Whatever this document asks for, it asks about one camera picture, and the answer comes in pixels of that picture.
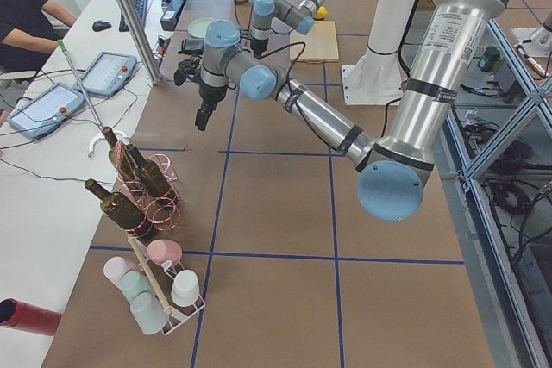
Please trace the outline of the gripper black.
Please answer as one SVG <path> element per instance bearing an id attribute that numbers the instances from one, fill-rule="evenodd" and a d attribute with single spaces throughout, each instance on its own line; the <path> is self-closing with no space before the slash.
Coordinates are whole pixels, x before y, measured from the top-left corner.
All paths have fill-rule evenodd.
<path id="1" fill-rule="evenodd" d="M 260 58 L 262 54 L 267 50 L 268 47 L 268 39 L 256 39 L 252 38 L 249 42 L 250 48 L 252 52 L 254 53 L 255 58 Z"/>
<path id="2" fill-rule="evenodd" d="M 199 131 L 204 132 L 209 119 L 217 109 L 217 105 L 226 97 L 228 86 L 211 86 L 204 81 L 199 83 L 199 96 L 202 104 L 198 109 L 195 118 L 195 126 Z"/>

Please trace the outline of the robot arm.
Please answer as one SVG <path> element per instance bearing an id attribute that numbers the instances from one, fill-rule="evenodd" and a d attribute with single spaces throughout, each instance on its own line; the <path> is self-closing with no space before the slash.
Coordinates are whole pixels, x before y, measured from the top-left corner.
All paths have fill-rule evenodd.
<path id="1" fill-rule="evenodd" d="M 254 0 L 250 48 L 254 57 L 260 59 L 267 50 L 273 19 L 282 21 L 301 35 L 307 35 L 315 22 L 315 15 L 325 0 L 303 0 L 298 6 L 288 0 Z"/>
<path id="2" fill-rule="evenodd" d="M 416 0 L 379 0 L 366 53 L 341 69 L 341 109 L 267 62 L 274 21 L 299 34 L 314 27 L 326 0 L 254 0 L 248 44 L 236 24 L 216 20 L 195 72 L 205 129 L 231 84 L 255 101 L 272 98 L 359 172 L 361 206 L 385 221 L 414 215 L 435 165 L 433 146 L 460 91 L 488 23 L 510 0 L 433 0 L 433 14 L 410 70 L 396 62 Z"/>

